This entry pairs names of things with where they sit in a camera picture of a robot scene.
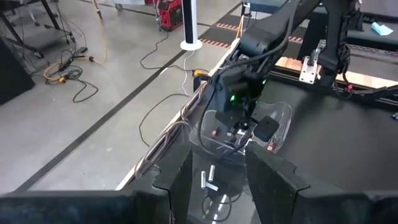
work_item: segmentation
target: black floor line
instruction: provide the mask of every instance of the black floor line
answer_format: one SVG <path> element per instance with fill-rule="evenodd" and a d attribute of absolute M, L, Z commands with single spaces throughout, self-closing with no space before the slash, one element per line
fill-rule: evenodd
<path fill-rule="evenodd" d="M 241 4 L 239 3 L 228 11 L 225 15 L 231 14 L 235 9 L 237 9 Z M 132 99 L 134 99 L 145 87 L 151 84 L 163 71 L 165 68 L 171 66 L 176 62 L 181 56 L 184 55 L 186 51 L 182 50 L 173 58 L 171 58 L 161 69 L 156 71 L 147 80 L 145 80 L 141 85 L 139 85 L 133 92 L 131 92 L 125 99 L 120 101 L 114 108 L 108 111 L 102 118 L 100 118 L 95 124 L 93 124 L 87 131 L 76 138 L 69 146 L 67 146 L 63 151 L 56 155 L 51 161 L 39 169 L 32 177 L 27 179 L 21 186 L 19 186 L 15 192 L 25 192 L 33 187 L 38 181 L 45 177 L 52 169 L 54 169 L 59 163 L 61 163 L 65 158 L 67 158 L 78 146 L 80 146 L 84 141 L 86 141 L 92 134 L 99 130 L 102 125 L 104 125 L 109 119 L 111 119 L 118 111 L 123 109 Z"/>
<path fill-rule="evenodd" d="M 78 1 L 86 2 L 86 3 L 91 3 L 91 4 L 93 3 L 93 2 L 91 2 L 90 0 L 78 0 Z M 113 7 L 113 8 L 114 8 L 114 6 L 109 5 L 109 4 L 105 4 L 105 3 L 98 3 L 98 4 L 101 5 L 101 6 Z M 144 14 L 144 15 L 148 15 L 148 16 L 155 16 L 154 13 L 143 12 L 143 11 L 140 11 L 140 10 L 125 9 L 125 8 L 123 8 L 123 10 L 129 11 L 129 12 L 135 12 L 135 13 L 139 13 L 139 14 Z M 211 25 L 209 25 L 209 24 L 204 24 L 204 23 L 201 23 L 201 22 L 198 22 L 198 25 L 199 25 L 199 26 L 205 26 L 205 27 L 211 27 Z"/>
<path fill-rule="evenodd" d="M 209 25 L 209 24 L 204 24 L 204 23 L 201 23 L 201 22 L 198 22 L 198 26 L 211 27 L 211 25 Z"/>

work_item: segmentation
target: power cord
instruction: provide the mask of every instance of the power cord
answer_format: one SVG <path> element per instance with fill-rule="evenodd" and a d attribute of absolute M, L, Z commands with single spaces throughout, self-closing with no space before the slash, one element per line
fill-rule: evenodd
<path fill-rule="evenodd" d="M 185 90 L 185 83 L 187 82 L 187 78 L 188 78 L 188 73 L 187 73 L 187 60 L 189 58 L 191 58 L 193 56 L 193 54 L 195 53 L 195 51 L 192 52 L 191 55 L 189 55 L 188 57 L 186 57 L 184 59 L 184 64 L 183 64 L 183 68 L 184 68 L 184 73 L 185 73 L 185 78 L 184 78 L 184 82 L 182 83 L 181 87 L 182 87 L 182 91 L 184 91 L 184 93 L 188 96 L 187 91 Z"/>
<path fill-rule="evenodd" d="M 174 94 L 170 94 L 169 96 L 166 96 L 165 98 L 163 98 L 163 100 L 160 100 L 158 103 L 155 104 L 155 106 L 153 106 L 144 116 L 144 118 L 141 120 L 139 126 L 138 126 L 138 131 L 139 131 L 139 137 L 141 138 L 141 141 L 149 147 L 149 144 L 144 140 L 144 137 L 142 136 L 142 124 L 144 124 L 144 121 L 147 119 L 147 117 L 150 115 L 150 113 L 156 108 L 158 107 L 161 103 L 163 103 L 165 100 L 169 99 L 170 97 L 173 96 L 185 96 L 187 97 L 187 95 L 184 95 L 182 93 L 174 93 Z"/>

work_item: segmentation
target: metal bracket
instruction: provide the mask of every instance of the metal bracket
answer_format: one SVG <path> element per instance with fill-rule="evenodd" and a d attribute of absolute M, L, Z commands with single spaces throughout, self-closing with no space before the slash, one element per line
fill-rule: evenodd
<path fill-rule="evenodd" d="M 303 66 L 300 72 L 300 82 L 308 84 L 314 84 L 318 78 L 318 56 L 319 53 L 325 48 L 326 40 L 320 40 L 317 49 L 311 54 L 311 57 L 306 56 L 304 58 Z"/>
<path fill-rule="evenodd" d="M 306 56 L 304 58 L 303 67 L 300 72 L 300 82 L 305 82 L 308 84 L 314 84 L 315 79 L 317 78 L 317 68 L 316 64 L 317 59 L 314 60 L 314 64 L 310 65 L 310 57 Z"/>
<path fill-rule="evenodd" d="M 244 2 L 244 3 L 243 3 L 243 6 L 244 6 L 245 8 L 248 8 L 248 9 L 250 10 L 250 2 Z"/>

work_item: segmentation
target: black panel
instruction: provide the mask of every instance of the black panel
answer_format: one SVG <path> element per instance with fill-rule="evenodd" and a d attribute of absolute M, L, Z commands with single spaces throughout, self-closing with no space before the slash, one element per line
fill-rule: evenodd
<path fill-rule="evenodd" d="M 183 11 L 185 41 L 188 44 L 193 44 L 191 0 L 182 0 L 182 11 Z"/>
<path fill-rule="evenodd" d="M 0 105 L 33 88 L 35 83 L 0 39 Z"/>

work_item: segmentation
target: white pole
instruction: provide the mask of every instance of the white pole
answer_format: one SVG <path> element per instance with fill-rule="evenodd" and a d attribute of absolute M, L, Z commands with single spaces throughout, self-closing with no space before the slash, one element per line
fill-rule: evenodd
<path fill-rule="evenodd" d="M 198 40 L 197 1 L 182 0 L 182 16 L 185 40 L 180 44 L 183 50 L 198 50 L 202 42 Z"/>

